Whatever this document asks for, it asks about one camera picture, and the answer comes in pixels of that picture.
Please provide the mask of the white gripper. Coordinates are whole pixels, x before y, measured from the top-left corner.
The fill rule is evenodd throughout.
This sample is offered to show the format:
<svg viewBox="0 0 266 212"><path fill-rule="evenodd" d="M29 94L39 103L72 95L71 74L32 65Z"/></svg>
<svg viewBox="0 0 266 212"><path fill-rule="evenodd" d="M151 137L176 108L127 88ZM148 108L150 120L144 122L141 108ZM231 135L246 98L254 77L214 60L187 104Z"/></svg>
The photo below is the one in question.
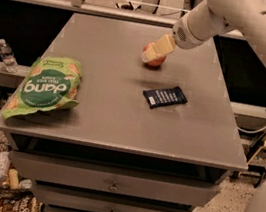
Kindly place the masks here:
<svg viewBox="0 0 266 212"><path fill-rule="evenodd" d="M172 35L163 35L149 49L143 51L142 62L147 63L161 57L167 57L174 52L176 45L183 50L190 50L202 45L211 37L209 22L195 19L190 14L182 16L174 24L172 32Z"/></svg>

